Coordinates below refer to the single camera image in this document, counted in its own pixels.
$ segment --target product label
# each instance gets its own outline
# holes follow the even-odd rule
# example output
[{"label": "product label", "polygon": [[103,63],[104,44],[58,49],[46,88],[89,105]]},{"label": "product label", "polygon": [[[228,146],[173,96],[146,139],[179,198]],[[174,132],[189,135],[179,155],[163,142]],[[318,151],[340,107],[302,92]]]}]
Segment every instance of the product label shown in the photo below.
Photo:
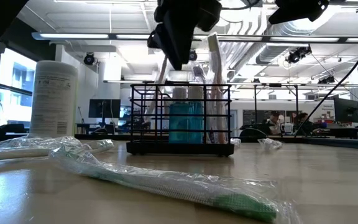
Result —
[{"label": "product label", "polygon": [[72,135],[76,77],[51,73],[35,76],[30,133]]}]

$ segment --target plastic-wrapped toothbrush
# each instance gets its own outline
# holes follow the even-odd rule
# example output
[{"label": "plastic-wrapped toothbrush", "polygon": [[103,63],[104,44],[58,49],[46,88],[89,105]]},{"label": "plastic-wrapped toothbrush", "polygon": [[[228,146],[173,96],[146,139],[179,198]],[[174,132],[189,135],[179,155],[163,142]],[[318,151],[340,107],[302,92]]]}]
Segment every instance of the plastic-wrapped toothbrush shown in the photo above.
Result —
[{"label": "plastic-wrapped toothbrush", "polygon": [[292,205],[279,200],[275,182],[104,163],[80,147],[62,146],[52,151],[49,158],[76,174],[209,205],[267,223],[300,223]]}]

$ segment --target computer monitor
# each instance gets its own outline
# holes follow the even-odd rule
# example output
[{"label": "computer monitor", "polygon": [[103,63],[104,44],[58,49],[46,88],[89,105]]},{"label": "computer monitor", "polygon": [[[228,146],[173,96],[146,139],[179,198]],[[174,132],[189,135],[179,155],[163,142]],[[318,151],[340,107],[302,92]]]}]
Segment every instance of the computer monitor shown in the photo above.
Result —
[{"label": "computer monitor", "polygon": [[358,102],[354,100],[334,99],[335,121],[358,123]]},{"label": "computer monitor", "polygon": [[90,118],[119,118],[121,100],[90,99]]}]

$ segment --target desk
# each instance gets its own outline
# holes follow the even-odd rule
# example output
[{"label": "desk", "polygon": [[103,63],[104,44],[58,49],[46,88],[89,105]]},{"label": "desk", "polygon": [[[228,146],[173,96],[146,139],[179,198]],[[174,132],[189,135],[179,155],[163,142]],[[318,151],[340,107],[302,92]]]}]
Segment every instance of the desk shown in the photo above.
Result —
[{"label": "desk", "polygon": [[[229,158],[132,156],[124,142],[97,155],[103,162],[149,169],[270,179],[296,208],[304,224],[358,223],[358,150],[284,144],[266,153],[241,144]],[[107,181],[74,175],[46,159],[0,161],[0,224],[169,223],[256,224],[206,206],[162,197]]]},{"label": "desk", "polygon": [[28,133],[6,133],[5,135],[0,135],[0,141],[5,141],[8,139],[23,137],[28,135]]},{"label": "desk", "polygon": [[[140,138],[144,140],[155,140],[155,134],[143,134],[141,136],[139,133],[134,133],[133,137],[131,137],[130,133],[122,133],[122,134],[75,134],[74,137],[79,140],[102,140],[102,139],[111,139],[115,141],[130,141],[133,140],[139,140]],[[163,140],[168,140],[168,134],[162,135]]]},{"label": "desk", "polygon": [[330,128],[329,135],[336,138],[358,139],[358,128]]}]

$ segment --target plastic bag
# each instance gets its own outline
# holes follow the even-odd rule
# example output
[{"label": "plastic bag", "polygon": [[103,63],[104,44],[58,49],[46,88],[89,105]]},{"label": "plastic bag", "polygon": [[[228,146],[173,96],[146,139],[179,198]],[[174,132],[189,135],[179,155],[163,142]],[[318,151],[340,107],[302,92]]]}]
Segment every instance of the plastic bag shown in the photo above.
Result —
[{"label": "plastic bag", "polygon": [[191,67],[195,81],[198,83],[206,84],[206,75],[200,63],[191,62]]},{"label": "plastic bag", "polygon": [[258,142],[260,144],[260,146],[262,146],[262,149],[266,150],[266,151],[271,151],[271,150],[277,150],[280,149],[281,147],[283,147],[283,143],[279,142],[279,141],[274,141],[273,139],[258,139]]},{"label": "plastic bag", "polygon": [[77,146],[63,145],[52,151],[49,158],[76,174],[209,205],[267,223],[299,223],[293,206],[280,200],[276,182],[105,163]]},{"label": "plastic bag", "polygon": [[71,136],[59,138],[39,138],[36,136],[23,136],[0,142],[0,160],[23,157],[48,156],[49,152],[61,146],[80,147],[91,153],[103,152],[114,147],[112,140],[100,140],[82,144]]},{"label": "plastic bag", "polygon": [[230,139],[230,144],[233,144],[235,149],[239,149],[241,144],[241,139],[232,138]]},{"label": "plastic bag", "polygon": [[[224,71],[223,62],[225,61],[225,55],[222,53],[219,47],[218,36],[213,33],[208,36],[209,46],[209,71],[206,76],[208,83],[212,84],[225,84],[227,78],[227,72]],[[222,86],[213,86],[210,93],[210,99],[222,100],[225,99]],[[226,114],[225,103],[222,101],[213,101],[207,103],[208,114]],[[227,119],[225,117],[210,117],[207,123],[209,130],[227,130]],[[226,144],[227,134],[225,133],[213,133],[210,135],[212,143]]]}]

